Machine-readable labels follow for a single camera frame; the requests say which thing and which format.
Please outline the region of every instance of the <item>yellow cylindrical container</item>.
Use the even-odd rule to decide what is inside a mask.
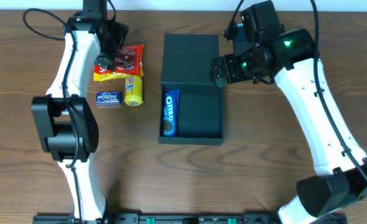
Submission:
[[[142,100],[142,77],[144,76],[141,67],[141,76],[130,75],[126,78],[126,96],[124,102],[128,106],[138,106],[143,103]]]

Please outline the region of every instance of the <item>wooden table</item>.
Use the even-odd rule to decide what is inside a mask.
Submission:
[[[0,223],[30,223],[36,213],[71,213],[73,200],[60,168],[43,152],[30,111],[54,80],[64,43],[35,35],[22,11],[0,11]],[[67,19],[72,11],[57,11]],[[231,12],[118,12],[129,25],[126,45],[144,44],[145,103],[99,109],[97,91],[123,90],[123,80],[90,82],[88,101],[100,128],[95,165],[109,209],[144,213],[275,210],[295,183],[314,175],[309,147],[290,104],[276,85],[225,88],[222,146],[158,145],[164,34],[219,34]],[[286,30],[314,32],[311,12],[280,12]],[[50,17],[29,22],[60,33]],[[338,107],[367,152],[367,13],[320,13],[320,51]],[[367,199],[344,209],[350,223],[367,222]]]

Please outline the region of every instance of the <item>food item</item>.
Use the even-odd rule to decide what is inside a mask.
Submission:
[[[139,106],[143,103],[142,100],[142,85],[144,76],[144,71],[141,67],[141,76],[130,75],[126,78],[126,96],[124,102],[128,106]]]
[[[177,131],[177,115],[179,103],[179,90],[171,90],[165,94],[163,136],[175,136]]]
[[[115,106],[121,104],[121,94],[119,91],[116,92],[97,92],[96,93],[96,104],[100,106]]]
[[[143,44],[121,49],[115,60],[116,68],[114,71],[94,65],[94,81],[102,82],[116,78],[127,78],[130,75],[141,76],[143,49]]]

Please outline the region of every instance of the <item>open box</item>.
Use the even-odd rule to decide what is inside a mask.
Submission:
[[[215,57],[217,35],[165,35],[159,143],[222,144],[223,89],[210,80],[210,60]],[[174,137],[163,137],[163,102],[170,90],[180,90],[177,130]]]

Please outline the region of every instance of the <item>white backdrop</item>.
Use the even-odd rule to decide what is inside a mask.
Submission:
[[[120,10],[233,11],[239,0],[112,0]],[[245,0],[242,9],[263,0]],[[367,0],[315,0],[319,11],[367,12]],[[278,11],[311,11],[309,0],[274,0]],[[82,0],[0,0],[0,9],[81,9]]]

